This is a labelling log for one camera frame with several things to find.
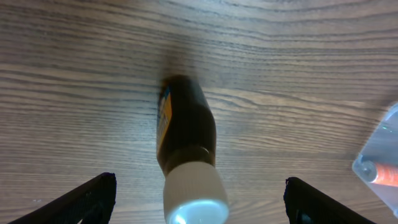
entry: white cap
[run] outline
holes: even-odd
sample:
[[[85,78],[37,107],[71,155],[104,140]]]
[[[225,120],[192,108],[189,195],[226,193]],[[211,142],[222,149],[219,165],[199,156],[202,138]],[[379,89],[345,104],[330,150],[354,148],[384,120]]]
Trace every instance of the white cap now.
[[[228,200],[217,170],[204,162],[174,168],[163,190],[166,224],[223,224]]]

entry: transparent box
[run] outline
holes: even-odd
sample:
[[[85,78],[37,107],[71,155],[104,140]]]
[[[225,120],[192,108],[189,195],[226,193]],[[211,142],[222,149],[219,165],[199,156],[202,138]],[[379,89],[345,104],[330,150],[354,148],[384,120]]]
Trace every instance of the transparent box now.
[[[353,171],[398,218],[398,103],[362,148]]]

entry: yellow label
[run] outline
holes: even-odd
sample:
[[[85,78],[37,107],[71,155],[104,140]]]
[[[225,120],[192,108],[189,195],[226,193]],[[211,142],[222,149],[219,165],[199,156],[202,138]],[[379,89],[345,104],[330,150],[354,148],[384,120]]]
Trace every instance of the yellow label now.
[[[159,125],[157,127],[157,152],[162,145],[164,136],[166,135],[167,129],[169,128],[170,121],[172,119],[172,100],[169,89],[166,90],[165,96],[159,105]]]

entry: wooden table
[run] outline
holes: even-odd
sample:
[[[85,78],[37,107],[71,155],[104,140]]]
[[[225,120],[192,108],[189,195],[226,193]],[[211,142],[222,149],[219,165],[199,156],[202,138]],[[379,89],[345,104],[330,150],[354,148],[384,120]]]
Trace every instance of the wooden table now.
[[[297,176],[377,223],[351,164],[398,99],[398,1],[0,2],[0,222],[102,172],[111,223],[164,223],[159,80],[197,77],[228,223],[288,223]]]

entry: brown bottle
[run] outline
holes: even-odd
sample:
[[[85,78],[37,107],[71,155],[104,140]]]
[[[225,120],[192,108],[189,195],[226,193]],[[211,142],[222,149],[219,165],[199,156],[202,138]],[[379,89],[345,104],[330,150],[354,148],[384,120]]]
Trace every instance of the brown bottle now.
[[[215,169],[216,126],[199,84],[185,76],[166,80],[157,124],[166,223],[224,223],[229,210]]]

